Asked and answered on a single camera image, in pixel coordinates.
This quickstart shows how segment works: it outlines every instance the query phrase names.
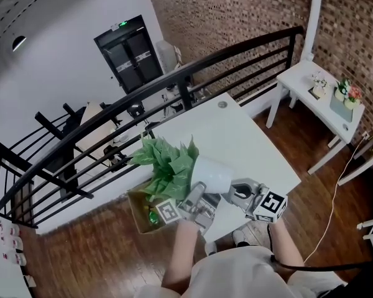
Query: black cable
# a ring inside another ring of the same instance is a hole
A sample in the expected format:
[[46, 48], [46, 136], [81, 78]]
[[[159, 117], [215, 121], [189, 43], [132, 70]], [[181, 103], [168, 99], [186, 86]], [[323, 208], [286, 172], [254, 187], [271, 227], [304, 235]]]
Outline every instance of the black cable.
[[[267, 225], [267, 232], [268, 232], [271, 252], [274, 252], [272, 249], [272, 237], [271, 237], [271, 232], [269, 229], [269, 224]], [[373, 266], [373, 261], [365, 261], [363, 263], [325, 266], [325, 267], [289, 266], [286, 264], [282, 264], [280, 261], [278, 261], [275, 255], [271, 256], [271, 262], [279, 265], [280, 267], [291, 269], [294, 271], [345, 271], [347, 269], [364, 268], [368, 266]]]

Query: brick wall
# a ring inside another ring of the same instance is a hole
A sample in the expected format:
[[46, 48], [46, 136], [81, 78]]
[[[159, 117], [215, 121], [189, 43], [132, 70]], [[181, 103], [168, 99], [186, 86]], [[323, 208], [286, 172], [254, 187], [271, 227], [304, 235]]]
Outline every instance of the brick wall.
[[[165, 40], [180, 48], [187, 63], [248, 38], [295, 25], [306, 27], [311, 0], [152, 0], [152, 3]], [[269, 49], [281, 44], [269, 45]], [[294, 62], [301, 54], [302, 45], [303, 39], [299, 38]], [[263, 51], [245, 52], [204, 70], [195, 78], [218, 74]], [[359, 133], [373, 129], [373, 0], [322, 0], [313, 51], [317, 64], [337, 78], [352, 79], [362, 88], [367, 109]], [[265, 61], [258, 68], [275, 60]], [[239, 79], [252, 69], [256, 70], [257, 66], [216, 83], [212, 89]], [[244, 83], [233, 93], [256, 81]]]

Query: shoe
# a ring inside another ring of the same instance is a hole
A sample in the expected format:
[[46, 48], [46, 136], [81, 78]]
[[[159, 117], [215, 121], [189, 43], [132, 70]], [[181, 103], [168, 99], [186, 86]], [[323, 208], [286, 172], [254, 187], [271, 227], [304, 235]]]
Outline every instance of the shoe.
[[235, 245], [239, 244], [240, 242], [247, 242], [246, 236], [244, 236], [241, 230], [235, 230], [232, 232], [232, 239], [234, 240]]
[[212, 253], [217, 253], [217, 245], [215, 242], [205, 244], [206, 255], [209, 256]]

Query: green leaves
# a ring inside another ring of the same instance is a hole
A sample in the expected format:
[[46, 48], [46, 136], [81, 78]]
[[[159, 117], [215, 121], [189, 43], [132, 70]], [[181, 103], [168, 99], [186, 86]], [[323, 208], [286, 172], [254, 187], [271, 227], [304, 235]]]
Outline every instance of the green leaves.
[[143, 190], [149, 200], [156, 198], [184, 200], [190, 192], [193, 165], [199, 149], [193, 143], [188, 148], [181, 143], [180, 149], [171, 146], [163, 138], [141, 138], [142, 148], [132, 154], [130, 165], [153, 165], [154, 175]]

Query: floor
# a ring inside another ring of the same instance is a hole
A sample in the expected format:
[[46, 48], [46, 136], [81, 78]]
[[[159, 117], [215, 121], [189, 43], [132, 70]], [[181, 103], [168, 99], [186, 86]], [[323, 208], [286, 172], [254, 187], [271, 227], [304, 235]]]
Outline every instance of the floor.
[[[340, 154], [309, 176], [306, 172], [327, 150], [332, 134], [301, 103], [294, 110], [283, 102], [271, 129], [265, 127], [268, 112], [255, 122], [293, 166], [302, 183], [289, 194], [283, 217], [288, 230], [307, 257], [328, 223], [334, 185], [351, 151]], [[311, 266], [353, 263], [372, 259], [372, 250], [357, 231], [359, 222], [373, 218], [373, 182], [370, 173], [338, 189], [329, 231], [310, 258]], [[252, 245], [269, 246], [264, 223], [251, 222], [243, 232]], [[174, 228], [139, 235], [126, 201], [119, 200], [58, 230], [38, 237], [24, 229], [27, 270], [37, 283], [37, 298], [132, 297], [144, 284], [160, 284], [172, 250]], [[231, 246], [230, 236], [218, 242]], [[204, 257], [200, 241], [195, 260]], [[357, 271], [340, 273], [350, 280]]]

